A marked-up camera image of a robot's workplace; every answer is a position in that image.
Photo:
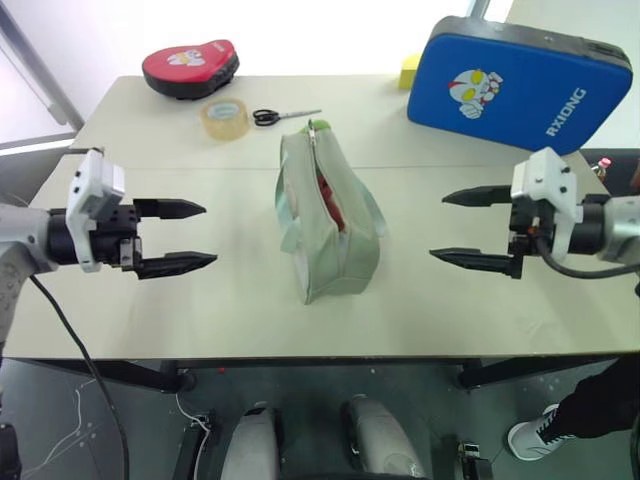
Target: blue case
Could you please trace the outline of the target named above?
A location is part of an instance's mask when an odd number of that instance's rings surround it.
[[[580,148],[631,86],[613,45],[535,28],[446,17],[416,72],[409,119],[528,150]]]

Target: beige table surface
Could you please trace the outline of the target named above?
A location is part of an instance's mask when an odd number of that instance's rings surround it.
[[[119,79],[75,146],[106,146],[108,158],[125,168],[127,200],[185,198],[207,208],[181,221],[144,220],[139,232],[145,256],[198,250],[220,257],[184,276],[146,281],[108,266],[96,274],[68,266],[42,275],[92,356],[460,357],[640,348],[640,302],[632,293],[637,277],[575,280],[531,258],[518,281],[456,268],[428,254],[448,246],[506,252],[507,206],[469,209],[440,199],[460,188],[510,183],[513,164],[527,152],[411,124],[403,113],[406,95],[390,81],[238,78],[225,92],[249,108],[324,108],[386,217],[389,233],[367,290],[305,306],[291,259],[279,251],[273,208],[279,137],[300,123],[283,121],[216,144],[199,130],[203,102],[173,102],[143,88],[142,79]],[[312,96],[304,93],[309,85]],[[342,103],[335,99],[341,88],[349,93]],[[33,205],[64,206],[80,159],[66,156]],[[603,191],[581,155],[566,159],[582,193]],[[609,266],[592,257],[570,260],[577,268]],[[5,355],[79,358],[30,284]]]

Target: yellow sticky note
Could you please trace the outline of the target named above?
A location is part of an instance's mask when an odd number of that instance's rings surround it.
[[[421,53],[416,53],[404,59],[404,62],[402,62],[402,72],[400,72],[400,79],[398,80],[398,88],[407,90],[411,88],[421,57]]]

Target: person's leg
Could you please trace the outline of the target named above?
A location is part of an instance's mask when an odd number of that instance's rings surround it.
[[[631,428],[640,408],[640,355],[617,360],[578,383],[559,405],[515,425],[507,440],[521,460],[539,460],[573,437],[594,438]]]

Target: red case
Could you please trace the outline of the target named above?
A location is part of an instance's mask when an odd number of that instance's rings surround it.
[[[195,100],[229,83],[239,66],[233,44],[229,40],[214,40],[152,53],[142,62],[142,72],[156,92]]]

